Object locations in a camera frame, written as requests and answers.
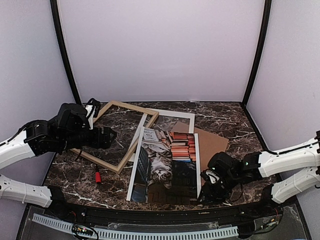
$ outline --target black frame pole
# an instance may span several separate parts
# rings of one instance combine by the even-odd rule
[[[67,54],[66,44],[65,44],[64,35],[62,32],[62,27],[60,22],[57,0],[50,0],[50,5],[51,5],[51,12],[52,12],[52,18],[53,18],[53,23],[55,28],[56,39],[58,40],[58,45],[60,48],[60,53],[61,53],[65,73],[68,78],[75,103],[81,105],[82,102],[80,99],[80,95],[76,86],[75,78],[72,73],[68,54]]]
[[[247,106],[248,104],[248,101],[252,92],[252,88],[254,87],[254,83],[256,80],[256,76],[257,76],[257,72],[258,72],[258,68],[259,68],[259,64],[262,56],[262,51],[264,49],[266,35],[267,35],[267,29],[268,29],[268,23],[269,23],[270,11],[271,11],[271,3],[272,3],[272,0],[265,0],[264,2],[264,10],[263,10],[259,40],[256,46],[256,51],[255,51],[255,56],[253,60],[250,77],[249,77],[248,84],[246,86],[246,90],[242,100],[242,104],[244,106]]]

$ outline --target white cable tray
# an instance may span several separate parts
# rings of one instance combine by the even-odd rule
[[[51,217],[33,214],[33,222],[47,226],[49,228],[72,234],[72,223],[57,220]],[[129,232],[115,231],[94,227],[99,235],[99,240],[215,240],[238,236],[238,227],[226,227],[205,231],[192,232],[172,232],[172,233],[153,233],[153,232]],[[80,236],[87,237],[85,234],[78,233]],[[94,233],[91,239],[97,239]]]

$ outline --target black metal edge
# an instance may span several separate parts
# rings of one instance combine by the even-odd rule
[[[201,103],[223,103],[223,104],[241,104],[240,101],[125,101],[127,104],[135,104],[135,103],[195,103],[195,104],[201,104]],[[102,104],[107,104],[108,101],[101,101]]]
[[[246,86],[246,90],[243,96],[242,103],[246,106],[248,104],[252,89],[254,87],[254,83],[256,80],[262,52],[265,45],[266,35],[267,35],[267,29],[268,29],[268,23],[269,23],[269,17],[270,17],[270,11],[271,11],[271,3],[272,0],[265,0],[264,2],[264,10],[263,10],[263,16],[262,16],[262,23],[260,28],[260,34],[258,39],[258,44],[256,46],[255,56],[252,64],[252,69],[250,73],[250,77]]]
[[[46,173],[45,173],[45,176],[44,176],[44,178],[43,178],[43,181],[42,181],[41,186],[43,186],[43,185],[45,184],[45,181],[46,181],[47,176],[48,176],[48,174],[49,174],[49,170],[50,170],[50,168],[51,168],[51,166],[52,166],[52,163],[54,162],[57,154],[58,154],[58,153],[56,153],[56,152],[54,153],[54,155],[53,155],[53,157],[52,157],[52,159],[51,159],[50,165],[49,165],[48,169],[46,170]]]
[[[249,120],[249,123],[250,123],[250,125],[252,126],[252,128],[253,128],[253,130],[254,130],[254,132],[255,132],[255,134],[256,134],[256,137],[258,138],[258,140],[259,140],[259,142],[260,142],[260,144],[261,144],[262,149],[263,149],[264,151],[265,151],[265,150],[268,150],[268,147],[267,147],[267,144],[266,144],[266,142],[265,142],[265,140],[264,140],[264,137],[263,137],[262,134],[260,133],[260,131],[259,131],[256,123],[254,122],[251,114],[249,113],[246,105],[244,105],[244,104],[241,102],[241,103],[240,103],[240,107],[242,108],[242,110],[243,110],[246,118]]]
[[[26,224],[26,220],[27,220],[27,216],[28,216],[28,213],[29,213],[29,209],[30,209],[30,204],[27,203],[26,206],[25,206],[22,218],[21,218],[21,222],[20,222],[19,229],[18,229],[18,232],[16,234],[15,240],[22,240],[21,239],[22,238],[22,233],[23,233],[23,230],[24,230],[24,226]]]
[[[61,27],[60,17],[59,17],[57,0],[50,0],[50,5],[51,5],[51,12],[52,12],[52,18],[53,18],[53,23],[55,28],[56,39],[58,41],[58,45],[60,48],[60,54],[62,57],[65,73],[68,78],[75,103],[81,105],[80,95],[76,86],[75,78],[72,73],[68,54],[67,54],[66,44],[64,40],[62,27]]]
[[[242,212],[252,213],[253,210],[261,210],[266,206],[265,202],[252,202],[236,206],[216,207],[199,210],[185,211],[141,211],[141,210],[119,210],[92,206],[83,206],[67,203],[65,207],[74,211],[77,215],[77,223],[94,227],[105,226],[110,223],[135,224],[135,225],[185,225],[218,222],[220,226],[247,226],[253,224],[253,219],[243,217]],[[51,215],[52,209],[46,209],[44,214]],[[263,216],[272,216],[271,209]],[[74,217],[64,219],[73,222]]]

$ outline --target stacked books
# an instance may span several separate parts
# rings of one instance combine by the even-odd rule
[[[172,160],[180,162],[196,161],[195,136],[192,133],[169,132]]]

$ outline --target red plug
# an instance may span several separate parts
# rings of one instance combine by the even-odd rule
[[[99,172],[98,165],[95,165],[95,183],[100,184],[101,183],[101,176]]]

